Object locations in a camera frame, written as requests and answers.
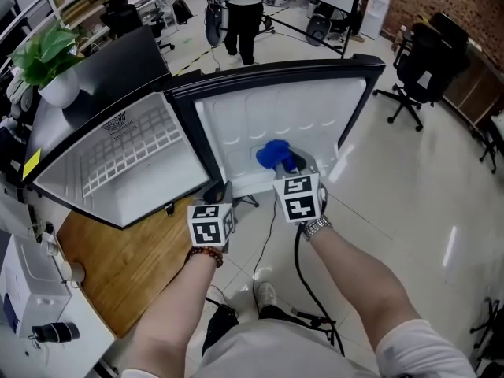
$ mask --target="beaded bracelet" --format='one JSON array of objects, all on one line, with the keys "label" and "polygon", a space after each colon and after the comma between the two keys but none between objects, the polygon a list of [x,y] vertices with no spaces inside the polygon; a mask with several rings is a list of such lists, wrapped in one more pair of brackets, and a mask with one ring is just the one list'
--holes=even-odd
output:
[{"label": "beaded bracelet", "polygon": [[191,259],[194,255],[196,254],[205,254],[210,256],[211,258],[215,259],[215,262],[217,263],[217,268],[220,268],[222,264],[224,263],[222,253],[215,249],[212,246],[193,246],[190,250],[189,253],[186,256],[186,261],[184,262],[187,263],[189,259]]}]

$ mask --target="white sneaker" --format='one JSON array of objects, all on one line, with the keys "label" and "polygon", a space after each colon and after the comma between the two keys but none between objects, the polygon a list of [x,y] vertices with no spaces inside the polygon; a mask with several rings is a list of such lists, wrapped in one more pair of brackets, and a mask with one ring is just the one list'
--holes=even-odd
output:
[{"label": "white sneaker", "polygon": [[261,283],[258,288],[258,307],[259,310],[263,309],[265,306],[275,306],[276,305],[276,291],[274,286],[265,281]]},{"label": "white sneaker", "polygon": [[[224,293],[216,286],[210,285],[208,287],[208,291],[206,292],[206,297],[215,301],[217,304],[224,304],[226,306],[229,306],[232,308],[228,302],[226,301],[226,298],[224,297]],[[212,306],[215,310],[217,310],[217,306],[209,301],[210,306]]]}]

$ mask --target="person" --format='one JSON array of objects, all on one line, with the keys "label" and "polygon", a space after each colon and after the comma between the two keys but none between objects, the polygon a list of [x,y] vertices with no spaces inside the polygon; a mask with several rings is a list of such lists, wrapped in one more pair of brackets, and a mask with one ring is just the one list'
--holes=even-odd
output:
[{"label": "person", "polygon": [[[464,354],[419,317],[386,265],[347,242],[325,216],[305,227],[305,233],[337,288],[357,310],[381,376],[475,378]],[[213,248],[193,248],[190,254],[139,321],[124,378],[183,376],[187,345],[202,315],[216,265],[222,262]],[[194,377],[376,376],[350,363],[303,321],[276,307],[271,284],[261,283],[258,297],[260,320],[238,324],[220,295]]]},{"label": "person", "polygon": [[239,52],[244,65],[254,64],[254,38],[259,33],[262,13],[262,0],[229,0],[226,6],[229,12],[228,33],[224,44],[228,53],[238,53],[236,43],[239,40]]}]

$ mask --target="potted plant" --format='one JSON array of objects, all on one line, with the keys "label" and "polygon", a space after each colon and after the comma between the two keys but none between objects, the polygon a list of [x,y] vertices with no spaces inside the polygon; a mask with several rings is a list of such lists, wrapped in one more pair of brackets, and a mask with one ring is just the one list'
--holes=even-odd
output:
[{"label": "potted plant", "polygon": [[34,35],[10,54],[15,66],[23,69],[23,80],[39,86],[39,93],[53,106],[66,108],[79,95],[79,80],[72,69],[83,60],[70,53],[77,35],[56,25]]}]

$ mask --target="black pants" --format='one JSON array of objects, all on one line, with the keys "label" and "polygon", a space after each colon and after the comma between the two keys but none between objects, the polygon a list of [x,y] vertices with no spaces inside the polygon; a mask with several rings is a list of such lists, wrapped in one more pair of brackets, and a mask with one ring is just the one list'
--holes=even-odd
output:
[{"label": "black pants", "polygon": [[238,6],[228,3],[228,34],[224,40],[229,54],[236,54],[236,41],[239,37],[239,52],[244,65],[254,63],[254,38],[259,32],[263,7],[262,3]]},{"label": "black pants", "polygon": [[[259,319],[280,319],[281,321],[292,322],[293,324],[300,324],[305,328],[309,328],[308,324],[298,318],[287,315],[278,306],[265,306],[259,313]],[[239,322],[236,318],[235,311],[225,305],[219,306],[208,323],[202,355],[237,324],[239,324]]]}]

